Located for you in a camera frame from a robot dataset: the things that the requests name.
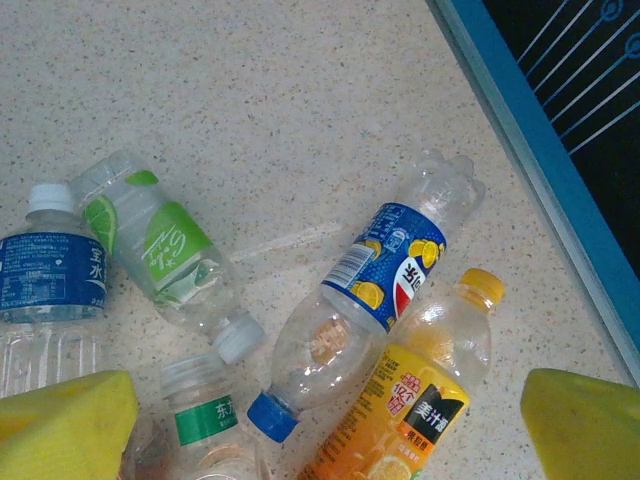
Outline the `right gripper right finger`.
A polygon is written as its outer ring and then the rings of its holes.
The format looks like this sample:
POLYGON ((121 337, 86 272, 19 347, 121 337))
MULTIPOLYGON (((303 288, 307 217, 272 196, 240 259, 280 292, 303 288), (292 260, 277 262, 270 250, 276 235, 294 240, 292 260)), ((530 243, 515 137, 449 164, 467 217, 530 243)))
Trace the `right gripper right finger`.
POLYGON ((534 369, 520 411, 548 479, 637 479, 639 390, 534 369))

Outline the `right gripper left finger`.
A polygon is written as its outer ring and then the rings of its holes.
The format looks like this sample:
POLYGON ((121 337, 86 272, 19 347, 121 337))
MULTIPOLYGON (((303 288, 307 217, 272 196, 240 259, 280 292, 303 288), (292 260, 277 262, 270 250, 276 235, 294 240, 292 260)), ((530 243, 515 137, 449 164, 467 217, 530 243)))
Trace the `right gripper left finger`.
POLYGON ((3 479, 115 479, 136 422, 125 370, 106 370, 1 400, 3 479))

